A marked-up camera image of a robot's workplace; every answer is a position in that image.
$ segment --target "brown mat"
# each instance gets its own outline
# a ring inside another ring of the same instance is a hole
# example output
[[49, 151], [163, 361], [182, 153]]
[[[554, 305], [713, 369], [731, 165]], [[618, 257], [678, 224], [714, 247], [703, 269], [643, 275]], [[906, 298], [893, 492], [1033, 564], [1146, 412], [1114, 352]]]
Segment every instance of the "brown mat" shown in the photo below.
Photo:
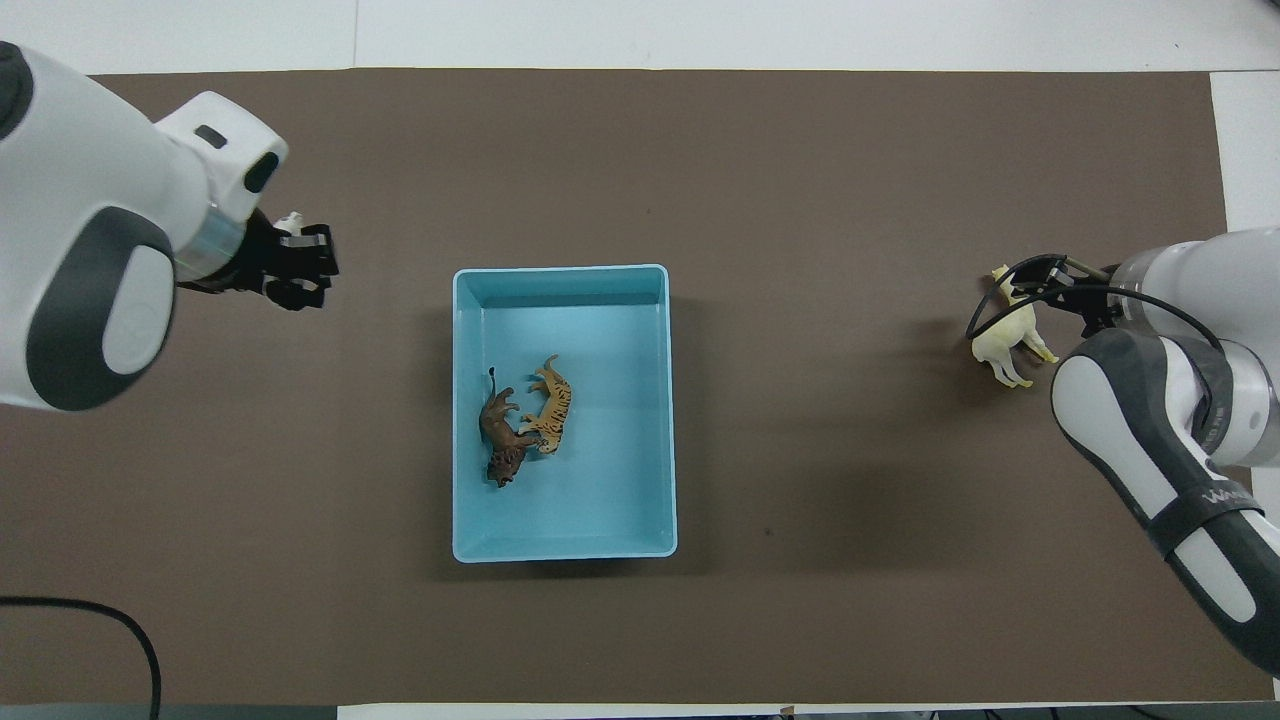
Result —
[[[1051, 369], [1007, 391], [960, 341], [1001, 263], [1224, 229], [1207, 76], [106, 85], [253, 109], [293, 152], [268, 214], [342, 263], [320, 313], [183, 293], [100, 411], [0, 409], [0, 589], [131, 611], [168, 700], [1271, 697], [1061, 438]], [[677, 555], [457, 565], [451, 275], [614, 263], [671, 270]], [[6, 612], [0, 643], [5, 702], [145, 697], [106, 621]]]

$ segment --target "blue plastic bin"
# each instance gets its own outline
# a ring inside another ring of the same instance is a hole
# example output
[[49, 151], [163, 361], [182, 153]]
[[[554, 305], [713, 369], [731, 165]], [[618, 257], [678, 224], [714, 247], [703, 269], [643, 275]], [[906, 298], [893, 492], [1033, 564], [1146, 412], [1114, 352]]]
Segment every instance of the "blue plastic bin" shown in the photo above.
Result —
[[[676, 550], [671, 304], [662, 265], [461, 270], [453, 278], [453, 556], [462, 562], [663, 557]], [[489, 368], [516, 388], [552, 354], [573, 387], [559, 450], [485, 478]]]

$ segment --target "cable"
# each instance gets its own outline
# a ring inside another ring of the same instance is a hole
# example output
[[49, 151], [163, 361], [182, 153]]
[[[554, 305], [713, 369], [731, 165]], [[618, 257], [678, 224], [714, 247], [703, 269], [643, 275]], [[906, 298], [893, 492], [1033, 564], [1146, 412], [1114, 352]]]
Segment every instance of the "cable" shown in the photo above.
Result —
[[1056, 260], [1059, 263], [1066, 263], [1068, 258], [1066, 255], [1047, 252], [1043, 255], [1036, 255], [1025, 260], [1019, 260], [1018, 263], [1014, 263], [1014, 266], [1009, 268], [1007, 270], [1005, 270], [1005, 274], [996, 278], [996, 282], [992, 283], [989, 288], [987, 288], [987, 293], [982, 296], [980, 301], [978, 301], [978, 309], [973, 311], [973, 318], [969, 319], [969, 329], [965, 331], [965, 338], [973, 340], [973, 337], [969, 337], [969, 333], [973, 331], [973, 325], [978, 322], [978, 315], [982, 315], [983, 309], [987, 307], [987, 304], [991, 302], [991, 299], [996, 297], [996, 293], [1000, 292], [1000, 286], [1004, 284], [1006, 279], [1014, 277], [1014, 273], [1016, 273], [1018, 270], [1021, 270], [1023, 268], [1030, 265], [1032, 263], [1039, 263], [1041, 260]]
[[1051, 291], [1047, 291], [1047, 292], [1042, 292], [1039, 295], [1032, 295], [1029, 297], [1024, 297], [1024, 299], [1019, 300], [1018, 302], [1015, 302], [1015, 304], [1010, 305], [1009, 307], [1006, 307], [1004, 311], [997, 313], [995, 318], [987, 320], [986, 323], [983, 323], [983, 325], [980, 328], [978, 328], [977, 331], [974, 331], [974, 325], [978, 323], [978, 316], [982, 315], [982, 311], [983, 311], [983, 309], [986, 309], [987, 302], [991, 301], [991, 299], [993, 297], [992, 292], [995, 290], [997, 290], [1000, 287], [1000, 283], [1005, 282], [1005, 278], [1007, 278], [1011, 273], [1014, 273], [1014, 269], [1010, 269], [1007, 273], [1005, 273], [1004, 275], [1001, 275], [1000, 279], [996, 281], [996, 284], [992, 286], [992, 290], [987, 291], [987, 295], [983, 296], [982, 302], [978, 304], [978, 309], [973, 311], [973, 316], [969, 319], [969, 327], [965, 328], [965, 334], [964, 334], [965, 340], [973, 340], [973, 338], [980, 336], [982, 333], [989, 331], [992, 325], [995, 325], [1000, 320], [1004, 320], [1005, 318], [1007, 318], [1009, 315], [1011, 315], [1014, 311], [1020, 310], [1020, 309], [1023, 309], [1023, 307], [1025, 307], [1025, 306], [1028, 306], [1028, 305], [1030, 305], [1033, 302], [1038, 302], [1041, 300], [1048, 300], [1050, 297], [1056, 297], [1059, 295], [1071, 295], [1071, 293], [1080, 293], [1080, 292], [1101, 292], [1101, 293], [1106, 293], [1106, 295], [1123, 295], [1125, 297], [1132, 297], [1134, 300], [1140, 300], [1142, 302], [1147, 302], [1149, 305], [1155, 305], [1156, 307], [1160, 307], [1161, 310], [1169, 313], [1170, 315], [1174, 315], [1179, 320], [1181, 320], [1181, 322], [1187, 323], [1188, 325], [1193, 327], [1196, 329], [1196, 332], [1198, 332], [1199, 334], [1204, 336], [1204, 340], [1208, 341], [1208, 343], [1213, 347], [1213, 350], [1217, 350], [1219, 352], [1222, 352], [1222, 341], [1220, 341], [1216, 334], [1213, 334], [1207, 327], [1204, 327], [1203, 323], [1201, 323], [1196, 318], [1188, 315], [1184, 310], [1181, 310], [1179, 307], [1175, 307], [1175, 306], [1165, 302], [1164, 300], [1161, 300], [1158, 297], [1152, 297], [1152, 296], [1149, 296], [1147, 293], [1143, 293], [1143, 292], [1137, 292], [1137, 291], [1126, 290], [1126, 288], [1123, 288], [1123, 287], [1105, 287], [1105, 286], [1097, 286], [1097, 284], [1082, 284], [1082, 286], [1074, 286], [1074, 287], [1060, 287], [1057, 290], [1051, 290]]
[[1151, 720], [1169, 720], [1169, 717], [1164, 717], [1164, 716], [1160, 716], [1160, 715], [1153, 715], [1151, 712], [1147, 712], [1146, 710], [1138, 707], [1137, 705], [1126, 705], [1125, 707], [1128, 707], [1129, 710], [1133, 710], [1134, 712], [1137, 712], [1138, 715], [1142, 715], [1143, 717], [1151, 717]]
[[128, 628], [129, 632], [133, 633], [133, 637], [138, 639], [138, 644], [142, 646], [142, 652], [147, 656], [147, 667], [151, 670], [151, 706], [147, 716], [151, 720], [159, 720], [160, 659], [156, 657], [156, 648], [151, 644], [151, 638], [147, 637], [146, 630], [142, 629], [142, 625], [140, 625], [137, 620], [129, 618], [127, 612], [100, 602], [67, 597], [0, 596], [0, 607], [63, 607], [69, 610], [83, 610], [84, 612], [105, 615]]

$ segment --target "toy tiger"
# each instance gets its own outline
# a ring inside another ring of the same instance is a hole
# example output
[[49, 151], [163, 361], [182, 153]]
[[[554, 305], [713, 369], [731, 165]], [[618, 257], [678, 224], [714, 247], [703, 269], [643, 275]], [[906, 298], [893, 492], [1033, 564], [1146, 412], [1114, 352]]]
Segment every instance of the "toy tiger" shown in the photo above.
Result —
[[521, 418], [525, 424], [520, 425], [520, 430], [516, 433], [522, 436], [536, 430], [541, 436], [541, 439], [538, 441], [538, 450], [544, 455], [554, 455], [559, 450], [561, 436], [564, 434], [564, 420], [568, 418], [568, 404], [573, 400], [573, 388], [568, 386], [563, 375], [552, 368], [552, 360], [557, 357], [559, 355], [552, 355], [541, 368], [534, 370], [534, 374], [543, 379], [529, 388], [531, 392], [540, 389], [547, 393], [543, 414], [538, 418], [532, 415]]

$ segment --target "toy animal figurine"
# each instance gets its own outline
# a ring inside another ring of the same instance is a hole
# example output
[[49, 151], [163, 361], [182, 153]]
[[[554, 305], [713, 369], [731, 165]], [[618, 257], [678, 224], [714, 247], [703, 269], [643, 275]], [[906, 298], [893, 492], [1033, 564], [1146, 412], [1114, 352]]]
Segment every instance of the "toy animal figurine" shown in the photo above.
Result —
[[489, 368], [489, 402], [485, 402], [484, 410], [480, 411], [480, 432], [493, 445], [488, 477], [498, 483], [498, 487], [516, 479], [520, 464], [525, 461], [525, 452], [538, 445], [538, 438], [517, 437], [507, 424], [507, 413], [520, 410], [515, 402], [507, 402], [512, 392], [515, 389], [509, 387], [498, 392], [498, 380], [494, 379], [493, 368]]
[[[1009, 265], [1001, 265], [991, 272], [997, 281], [1009, 272]], [[1000, 291], [1010, 305], [1014, 300], [1014, 284], [1005, 279], [1000, 283]], [[1044, 347], [1044, 341], [1036, 332], [1036, 311], [1030, 305], [1015, 310], [1007, 318], [991, 327], [987, 332], [973, 338], [973, 356], [979, 363], [991, 363], [991, 370], [996, 379], [1007, 387], [1032, 387], [1030, 380], [1024, 380], [1014, 369], [1014, 359], [1009, 351], [1019, 342], [1025, 342], [1032, 352], [1039, 355], [1046, 363], [1057, 363], [1057, 356]]]
[[529, 389], [545, 392], [547, 405], [543, 406], [543, 414], [538, 418], [532, 415], [521, 418], [525, 424], [520, 425], [517, 432], [522, 436], [530, 430], [538, 430], [543, 436], [538, 441], [538, 451], [543, 455], [554, 455], [559, 450], [561, 437], [564, 434], [564, 420], [568, 418], [568, 404], [573, 401], [573, 388], [559, 373], [552, 369], [552, 360], [557, 357], [559, 355], [552, 355], [541, 368], [534, 370], [534, 374], [543, 379], [535, 382]]

